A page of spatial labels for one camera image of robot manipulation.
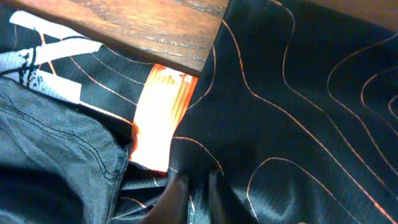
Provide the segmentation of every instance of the black fabric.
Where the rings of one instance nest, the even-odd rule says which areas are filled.
[[[0,85],[0,221],[110,220],[127,149],[94,119],[12,80]]]
[[[15,44],[14,27],[4,31],[1,52]],[[38,41],[29,32],[17,49]],[[111,223],[138,223],[176,172],[190,178],[188,222],[209,223],[211,170],[259,223],[398,221],[396,34],[305,1],[230,0],[214,46],[175,132],[168,176],[130,163]],[[151,65],[113,52],[103,46],[93,55],[145,81]],[[72,59],[53,64],[83,84],[82,100],[132,121],[141,87],[90,54]],[[85,112],[131,136],[128,123]]]

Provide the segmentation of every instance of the white graphic print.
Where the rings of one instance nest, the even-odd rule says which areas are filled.
[[[58,38],[60,42],[0,54],[0,73],[32,90],[59,100],[79,104],[80,83],[40,70],[39,65],[64,57],[97,52],[102,43],[86,39],[84,35],[68,27],[46,21],[24,11],[15,12],[9,22]]]
[[[16,11],[10,17],[10,23],[19,25],[37,32],[64,39],[67,37],[85,37],[69,27],[46,21],[25,11]]]

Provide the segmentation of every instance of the wood grain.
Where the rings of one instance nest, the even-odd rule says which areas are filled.
[[[398,0],[308,0],[398,32]]]
[[[72,21],[165,59],[166,66],[193,73],[193,70],[200,72],[205,64],[228,0],[10,0],[8,3],[38,16]]]

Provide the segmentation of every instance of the wooden table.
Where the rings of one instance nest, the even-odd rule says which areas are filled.
[[[199,76],[228,0],[2,0],[110,47]]]

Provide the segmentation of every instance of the clothing tag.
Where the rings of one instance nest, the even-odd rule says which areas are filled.
[[[167,172],[170,145],[198,78],[155,64],[150,71],[134,115],[135,141],[130,161]]]

